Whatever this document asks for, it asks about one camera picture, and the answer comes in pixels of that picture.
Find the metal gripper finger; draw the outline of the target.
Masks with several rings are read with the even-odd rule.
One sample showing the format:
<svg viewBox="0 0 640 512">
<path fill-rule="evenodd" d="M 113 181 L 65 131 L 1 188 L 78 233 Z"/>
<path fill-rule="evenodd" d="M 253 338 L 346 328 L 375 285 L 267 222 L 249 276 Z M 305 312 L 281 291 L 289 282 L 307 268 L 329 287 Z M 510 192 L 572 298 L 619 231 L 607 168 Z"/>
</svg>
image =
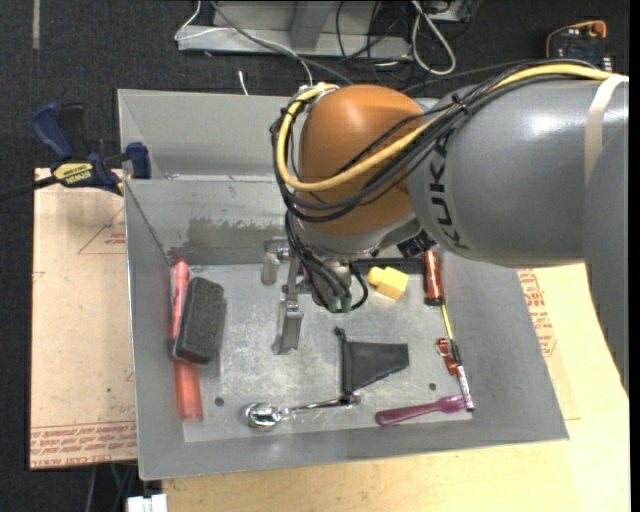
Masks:
<svg viewBox="0 0 640 512">
<path fill-rule="evenodd" d="M 271 350 L 276 355 L 288 354 L 299 347 L 300 333 L 304 313 L 299 302 L 293 299 L 280 301 L 277 319 L 277 332 Z"/>
<path fill-rule="evenodd" d="M 288 243 L 271 244 L 264 254 L 261 283 L 263 285 L 274 285 L 277 281 L 281 264 L 289 257 L 290 248 Z"/>
</svg>

